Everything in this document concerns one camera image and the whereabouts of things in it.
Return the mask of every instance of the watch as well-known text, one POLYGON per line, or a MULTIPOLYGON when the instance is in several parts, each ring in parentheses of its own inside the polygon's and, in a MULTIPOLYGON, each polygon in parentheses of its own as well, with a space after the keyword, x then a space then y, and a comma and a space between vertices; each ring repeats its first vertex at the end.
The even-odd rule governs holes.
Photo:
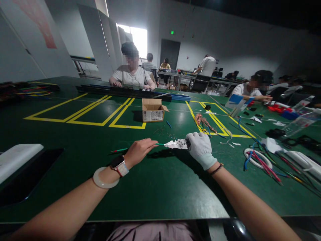
POLYGON ((118 172, 118 174, 123 177, 129 173, 128 168, 125 164, 125 158, 123 155, 116 157, 111 161, 110 168, 118 172))

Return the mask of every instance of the plastic bottle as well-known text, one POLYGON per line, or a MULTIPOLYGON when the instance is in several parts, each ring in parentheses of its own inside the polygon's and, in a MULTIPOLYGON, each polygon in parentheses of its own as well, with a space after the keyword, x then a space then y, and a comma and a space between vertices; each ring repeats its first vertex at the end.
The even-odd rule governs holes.
POLYGON ((304 100, 301 100, 299 103, 297 103, 295 106, 292 107, 292 110, 295 112, 299 112, 302 108, 304 108, 305 106, 310 104, 312 102, 313 98, 314 98, 314 96, 311 95, 310 97, 308 97, 304 100))
POLYGON ((283 128, 285 131, 285 137, 291 137, 292 135, 298 133, 309 125, 313 124, 320 119, 321 109, 315 109, 313 112, 306 113, 299 116, 286 127, 283 128))

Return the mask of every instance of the bright window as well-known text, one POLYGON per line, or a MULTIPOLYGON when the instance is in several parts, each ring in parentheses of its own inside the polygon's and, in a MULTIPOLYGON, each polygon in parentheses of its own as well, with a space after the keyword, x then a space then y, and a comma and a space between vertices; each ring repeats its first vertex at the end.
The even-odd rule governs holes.
POLYGON ((120 24, 118 26, 124 29, 126 33, 133 35, 133 42, 139 51, 139 56, 145 59, 147 56, 147 30, 120 24))

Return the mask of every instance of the door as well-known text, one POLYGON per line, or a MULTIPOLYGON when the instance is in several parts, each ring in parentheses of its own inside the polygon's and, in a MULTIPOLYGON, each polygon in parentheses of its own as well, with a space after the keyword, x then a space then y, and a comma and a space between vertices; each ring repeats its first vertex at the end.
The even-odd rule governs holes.
POLYGON ((171 69, 176 69, 178 54, 180 53, 181 42, 162 39, 162 45, 160 48, 160 63, 162 64, 165 58, 168 58, 168 63, 171 69))

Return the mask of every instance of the white glove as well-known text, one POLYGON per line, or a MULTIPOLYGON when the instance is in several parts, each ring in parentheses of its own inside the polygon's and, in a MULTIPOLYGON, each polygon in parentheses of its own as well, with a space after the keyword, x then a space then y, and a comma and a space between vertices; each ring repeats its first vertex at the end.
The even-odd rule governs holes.
POLYGON ((191 143, 190 155, 202 165, 205 171, 217 162, 212 155, 212 145, 208 135, 203 132, 194 132, 187 134, 186 139, 191 143))

